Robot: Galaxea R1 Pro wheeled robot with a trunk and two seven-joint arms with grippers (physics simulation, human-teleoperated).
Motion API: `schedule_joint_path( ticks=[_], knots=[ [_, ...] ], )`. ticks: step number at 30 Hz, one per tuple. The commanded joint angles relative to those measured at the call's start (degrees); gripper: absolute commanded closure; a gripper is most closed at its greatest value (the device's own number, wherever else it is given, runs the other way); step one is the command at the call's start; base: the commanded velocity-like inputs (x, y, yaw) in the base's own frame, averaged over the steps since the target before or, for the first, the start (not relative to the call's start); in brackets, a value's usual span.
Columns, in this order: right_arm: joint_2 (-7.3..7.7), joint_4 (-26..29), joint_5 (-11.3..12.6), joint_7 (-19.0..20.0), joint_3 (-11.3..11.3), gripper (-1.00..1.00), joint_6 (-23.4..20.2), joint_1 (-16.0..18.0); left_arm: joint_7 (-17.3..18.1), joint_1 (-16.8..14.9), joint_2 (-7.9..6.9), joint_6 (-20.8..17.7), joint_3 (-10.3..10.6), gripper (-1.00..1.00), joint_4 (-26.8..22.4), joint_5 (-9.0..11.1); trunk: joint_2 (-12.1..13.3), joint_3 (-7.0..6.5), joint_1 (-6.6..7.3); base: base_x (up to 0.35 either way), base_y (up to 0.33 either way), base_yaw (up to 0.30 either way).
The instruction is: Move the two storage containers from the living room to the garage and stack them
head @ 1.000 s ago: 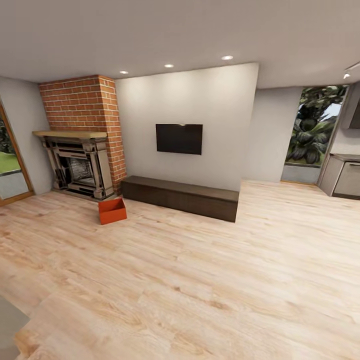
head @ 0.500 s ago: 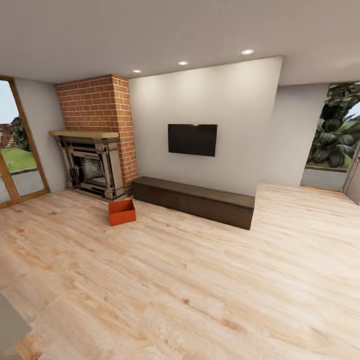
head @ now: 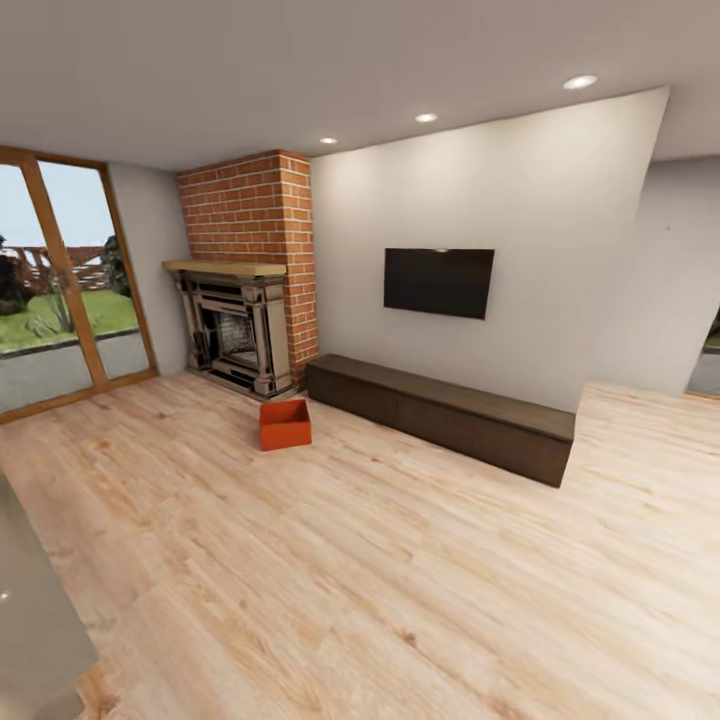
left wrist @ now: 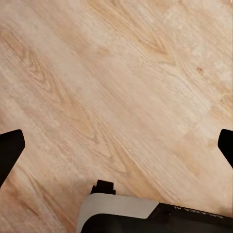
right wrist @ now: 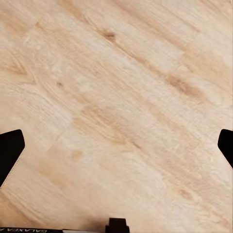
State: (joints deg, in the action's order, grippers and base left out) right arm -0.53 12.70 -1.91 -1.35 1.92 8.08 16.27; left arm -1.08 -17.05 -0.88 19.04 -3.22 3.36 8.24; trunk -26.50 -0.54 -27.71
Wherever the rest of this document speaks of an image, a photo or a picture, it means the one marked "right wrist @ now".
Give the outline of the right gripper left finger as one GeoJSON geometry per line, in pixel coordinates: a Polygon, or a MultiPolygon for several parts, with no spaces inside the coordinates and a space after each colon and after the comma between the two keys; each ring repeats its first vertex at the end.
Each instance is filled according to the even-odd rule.
{"type": "Polygon", "coordinates": [[[25,148],[20,129],[0,134],[0,187],[25,148]]]}

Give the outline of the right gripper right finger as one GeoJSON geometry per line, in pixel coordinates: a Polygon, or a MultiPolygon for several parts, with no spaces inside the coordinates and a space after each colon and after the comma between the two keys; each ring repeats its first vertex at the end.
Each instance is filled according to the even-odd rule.
{"type": "Polygon", "coordinates": [[[222,129],[217,145],[233,168],[233,131],[222,129]]]}

